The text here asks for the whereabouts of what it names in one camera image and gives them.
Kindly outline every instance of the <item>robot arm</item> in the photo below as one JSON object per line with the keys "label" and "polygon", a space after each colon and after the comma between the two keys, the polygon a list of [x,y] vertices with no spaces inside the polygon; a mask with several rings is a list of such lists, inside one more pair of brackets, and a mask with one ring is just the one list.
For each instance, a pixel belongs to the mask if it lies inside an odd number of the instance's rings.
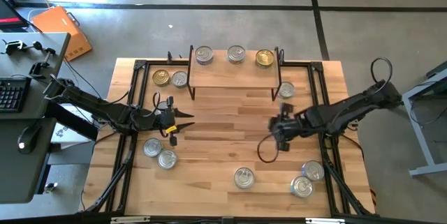
{"label": "robot arm", "polygon": [[288,151],[294,137],[324,133],[339,136],[354,120],[360,121],[375,109],[393,109],[401,104],[401,95],[393,84],[381,80],[360,94],[332,105],[315,105],[293,113],[293,105],[281,104],[281,113],[272,117],[269,131],[277,141],[278,150]]}
{"label": "robot arm", "polygon": [[163,130],[170,133],[170,144],[177,145],[174,136],[181,129],[194,124],[175,125],[175,117],[193,117],[182,113],[177,108],[173,109],[174,98],[168,97],[163,109],[157,108],[149,111],[135,105],[124,105],[116,102],[108,102],[76,87],[72,80],[52,78],[45,91],[45,99],[53,103],[70,103],[90,112],[95,119],[108,122],[118,133],[130,135],[132,132],[144,130],[159,130],[162,136],[167,137]]}

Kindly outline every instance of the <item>tin can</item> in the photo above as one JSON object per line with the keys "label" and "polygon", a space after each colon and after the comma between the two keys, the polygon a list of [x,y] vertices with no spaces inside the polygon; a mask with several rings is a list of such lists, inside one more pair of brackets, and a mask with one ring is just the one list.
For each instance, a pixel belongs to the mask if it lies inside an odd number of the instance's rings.
{"label": "tin can", "polygon": [[312,181],[304,176],[296,177],[291,182],[291,193],[298,197],[309,197],[314,190]]}
{"label": "tin can", "polygon": [[245,60],[245,50],[239,45],[231,46],[226,51],[226,58],[232,64],[240,64]]}
{"label": "tin can", "polygon": [[241,189],[251,188],[254,184],[254,174],[246,167],[241,167],[235,172],[235,183],[236,186]]}
{"label": "tin can", "polygon": [[177,88],[186,87],[186,81],[188,80],[188,75],[184,71],[177,71],[173,75],[173,84]]}
{"label": "tin can", "polygon": [[171,169],[177,162],[177,154],[173,150],[165,149],[159,154],[159,166],[163,169]]}
{"label": "tin can", "polygon": [[323,166],[314,160],[304,163],[301,167],[301,172],[303,176],[306,176],[312,181],[317,181],[324,177]]}
{"label": "tin can", "polygon": [[273,64],[273,52],[269,50],[260,50],[256,53],[256,65],[259,68],[269,68]]}
{"label": "tin can", "polygon": [[166,70],[158,70],[153,74],[152,80],[156,86],[165,87],[170,81],[169,73]]}
{"label": "tin can", "polygon": [[290,82],[283,82],[281,83],[278,94],[283,99],[291,98],[295,95],[295,87]]}
{"label": "tin can", "polygon": [[163,148],[163,144],[159,139],[155,137],[149,138],[146,143],[142,146],[142,150],[149,157],[155,157],[160,154]]}
{"label": "tin can", "polygon": [[212,63],[213,52],[208,46],[200,46],[196,50],[196,60],[201,65],[208,65]]}

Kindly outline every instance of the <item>black desk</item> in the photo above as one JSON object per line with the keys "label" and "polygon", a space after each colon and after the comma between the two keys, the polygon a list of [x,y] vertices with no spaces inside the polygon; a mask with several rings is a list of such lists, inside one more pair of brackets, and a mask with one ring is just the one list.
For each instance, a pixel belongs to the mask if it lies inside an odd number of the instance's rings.
{"label": "black desk", "polygon": [[[27,45],[32,45],[33,41],[37,40],[43,47],[54,49],[56,55],[50,58],[49,68],[43,70],[44,76],[48,77],[44,81],[49,82],[50,74],[57,75],[59,72],[70,35],[68,33],[0,33],[0,39],[22,40]],[[15,52],[11,56],[2,54],[0,55],[0,76],[28,75],[32,64],[44,58],[45,55],[35,49],[30,49],[27,53]],[[32,80],[23,111],[0,114],[0,203],[29,202],[34,193],[42,191],[50,170],[50,165],[47,163],[49,146],[57,121],[66,126],[75,122],[78,126],[96,133],[96,128],[86,121],[67,112],[59,105],[48,103],[43,98],[46,86],[42,82]],[[36,119],[39,119],[43,126],[38,135],[36,148],[30,154],[20,154],[17,151],[17,139],[22,130]]]}
{"label": "black desk", "polygon": [[[43,47],[50,47],[56,51],[56,55],[50,57],[50,66],[44,68],[42,74],[48,77],[50,74],[57,76],[64,60],[65,51],[70,40],[69,33],[0,33],[0,39],[6,42],[11,40],[22,40],[27,45],[33,45],[34,41],[42,43]],[[28,52],[14,52],[11,56],[0,55],[0,76],[9,77],[14,74],[28,75],[29,70],[37,61],[43,61],[45,55],[40,50],[29,49]],[[43,99],[43,90],[46,84],[32,80],[27,100],[21,113],[1,113],[1,119],[38,119],[46,110],[48,101]]]}
{"label": "black desk", "polygon": [[24,155],[17,151],[17,133],[35,119],[0,121],[0,203],[30,202],[50,146],[56,119],[41,119],[36,148]]}

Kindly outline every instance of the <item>computer mouse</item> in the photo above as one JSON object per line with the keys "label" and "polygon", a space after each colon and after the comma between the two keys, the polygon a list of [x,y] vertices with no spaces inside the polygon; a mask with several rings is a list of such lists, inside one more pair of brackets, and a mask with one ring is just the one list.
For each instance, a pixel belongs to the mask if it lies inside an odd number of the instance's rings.
{"label": "computer mouse", "polygon": [[41,130],[41,125],[34,124],[25,127],[17,140],[17,150],[21,154],[30,154],[36,147],[37,136]]}

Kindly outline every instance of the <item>wood grain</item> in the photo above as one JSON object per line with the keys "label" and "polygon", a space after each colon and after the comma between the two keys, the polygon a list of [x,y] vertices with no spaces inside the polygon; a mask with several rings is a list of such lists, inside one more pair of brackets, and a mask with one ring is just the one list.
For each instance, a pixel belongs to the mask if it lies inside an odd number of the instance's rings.
{"label": "wood grain", "polygon": [[[128,90],[134,61],[135,59],[117,60],[108,100],[115,100]],[[331,103],[346,98],[346,84],[340,62],[324,61],[323,66]],[[152,66],[149,76],[160,68],[171,75],[175,71],[186,71],[186,67],[182,66]],[[283,80],[292,82],[297,89],[295,97],[286,102],[294,104],[296,112],[311,106],[307,71],[304,68],[288,67],[282,68],[281,72]],[[196,124],[185,128],[178,135],[176,147],[170,147],[159,133],[139,134],[126,215],[330,215],[324,181],[314,184],[315,191],[307,199],[295,197],[289,192],[290,182],[301,175],[300,167],[303,163],[309,160],[321,161],[315,136],[297,137],[291,142],[291,150],[280,153],[274,163],[262,163],[256,155],[258,141],[268,134],[268,119],[278,113],[279,104],[283,102],[282,99],[272,102],[270,90],[202,88],[196,90],[196,100],[192,101],[187,88],[178,89],[173,85],[157,87],[149,82],[145,108],[152,110],[151,98],[156,91],[161,92],[162,99],[174,96],[175,107],[195,115],[192,119],[178,119],[178,124],[188,121],[195,121]],[[102,130],[99,137],[108,133],[110,130]],[[355,133],[346,134],[357,141]],[[163,170],[157,165],[155,158],[144,155],[142,146],[149,137],[157,137],[162,140],[165,148],[175,150],[179,160],[173,169]],[[86,205],[93,203],[110,180],[117,140],[118,136],[115,135],[95,147],[85,185]],[[261,155],[265,159],[274,156],[273,144],[270,140],[261,147]],[[342,138],[339,141],[339,150],[346,183],[366,209],[374,211],[360,150]],[[254,171],[256,183],[248,190],[239,189],[233,182],[234,172],[240,167],[248,167]],[[337,206],[341,209],[339,191],[336,184],[333,184]],[[120,188],[121,182],[115,196],[115,207]]]}
{"label": "wood grain", "polygon": [[261,89],[279,85],[276,54],[270,68],[262,69],[255,64],[256,50],[247,50],[244,62],[232,64],[226,58],[226,50],[214,50],[213,62],[203,66],[196,61],[193,52],[189,84],[191,87],[227,87]]}

